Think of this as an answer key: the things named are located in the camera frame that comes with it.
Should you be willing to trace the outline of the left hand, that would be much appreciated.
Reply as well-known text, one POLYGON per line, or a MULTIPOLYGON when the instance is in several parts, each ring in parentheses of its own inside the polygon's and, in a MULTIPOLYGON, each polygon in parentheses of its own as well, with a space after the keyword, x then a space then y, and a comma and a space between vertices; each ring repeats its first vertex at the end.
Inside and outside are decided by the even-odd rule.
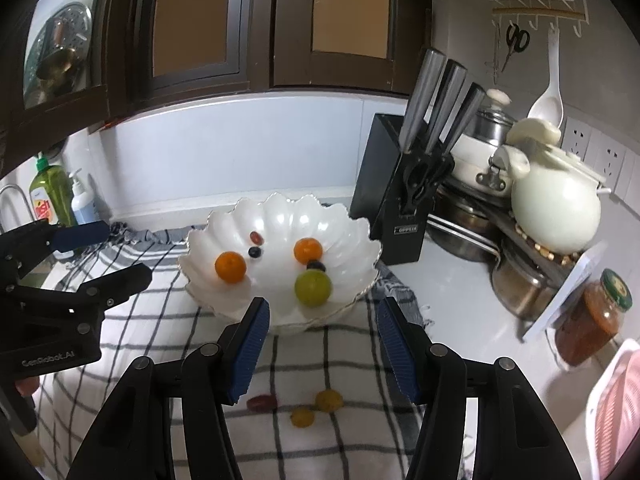
POLYGON ((40 386, 40 378, 39 377, 29 377, 24 379, 19 379, 15 383, 15 387, 17 391, 21 393, 22 396, 32 396, 40 386))

